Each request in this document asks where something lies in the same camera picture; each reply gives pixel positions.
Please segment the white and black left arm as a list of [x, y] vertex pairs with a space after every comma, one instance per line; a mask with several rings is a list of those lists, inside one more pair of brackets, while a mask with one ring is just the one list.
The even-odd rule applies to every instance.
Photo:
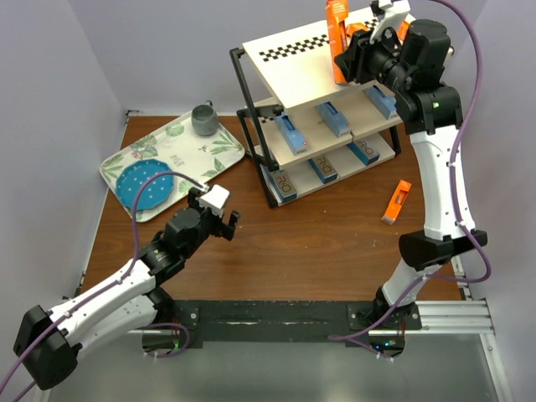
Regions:
[[165, 328], [173, 320], [161, 288], [210, 236], [232, 240], [240, 218], [224, 222], [229, 190], [214, 185], [188, 193], [188, 205], [120, 270], [79, 296], [50, 309], [36, 305], [23, 315], [13, 351], [35, 384], [52, 389], [71, 375], [82, 355], [139, 327]]

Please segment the orange toothpaste box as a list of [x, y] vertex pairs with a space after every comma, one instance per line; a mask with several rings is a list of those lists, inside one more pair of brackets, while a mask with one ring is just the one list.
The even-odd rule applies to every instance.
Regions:
[[399, 26], [399, 29], [398, 29], [398, 31], [397, 31], [397, 36], [398, 36], [398, 38], [399, 38], [400, 41], [404, 41], [404, 40], [405, 40], [405, 37], [406, 37], [406, 35], [407, 35], [409, 26], [410, 26], [410, 24], [409, 24], [407, 21], [404, 21], [404, 22]]
[[364, 23], [350, 23], [346, 26], [346, 35], [350, 38], [357, 32], [368, 32], [370, 28]]
[[346, 38], [346, 18], [349, 15], [347, 0], [327, 0], [325, 5], [328, 39], [331, 52], [333, 79], [336, 84], [345, 84], [343, 72], [335, 62], [348, 46]]
[[393, 224], [399, 217], [399, 213], [411, 190], [412, 184], [405, 180], [400, 180], [388, 205], [384, 211], [382, 220], [387, 224]]

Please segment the silver toothpaste box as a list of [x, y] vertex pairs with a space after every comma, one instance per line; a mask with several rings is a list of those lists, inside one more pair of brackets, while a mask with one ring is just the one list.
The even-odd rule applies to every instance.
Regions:
[[365, 166], [379, 160], [380, 153], [364, 139], [350, 142], [347, 147]]
[[268, 167], [261, 166], [266, 187], [277, 206], [288, 204], [298, 198], [298, 192], [285, 170], [271, 172]]
[[322, 184], [333, 182], [338, 178], [338, 172], [325, 154], [312, 157], [308, 162]]

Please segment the orange toothpaste box bottom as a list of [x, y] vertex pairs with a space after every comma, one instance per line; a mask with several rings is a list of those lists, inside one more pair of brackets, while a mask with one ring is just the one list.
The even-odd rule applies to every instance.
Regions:
[[350, 23], [346, 26], [346, 35], [350, 38], [357, 32], [368, 32], [370, 28], [364, 23]]

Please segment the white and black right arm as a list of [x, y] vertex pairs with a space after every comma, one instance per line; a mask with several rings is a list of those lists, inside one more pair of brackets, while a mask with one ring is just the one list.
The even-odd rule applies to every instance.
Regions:
[[424, 226], [400, 236], [401, 260], [363, 317], [370, 327], [393, 328], [442, 266], [487, 244], [487, 234], [477, 229], [466, 200], [459, 138], [461, 98], [441, 80], [450, 47], [443, 24], [417, 19], [404, 39], [393, 28], [357, 30], [348, 48], [334, 59], [346, 80], [359, 84], [375, 80], [394, 94], [424, 194]]

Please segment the blue toothpaste box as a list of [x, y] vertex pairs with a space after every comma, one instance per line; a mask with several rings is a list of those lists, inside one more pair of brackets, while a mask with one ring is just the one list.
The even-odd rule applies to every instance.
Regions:
[[363, 93], [385, 119], [391, 119], [397, 115], [395, 98], [392, 95], [386, 95], [377, 85], [370, 86]]
[[284, 113], [274, 117], [274, 122], [294, 156], [307, 151], [308, 143], [302, 133]]
[[348, 119], [332, 102], [316, 105], [316, 110], [335, 137], [342, 137], [352, 132]]

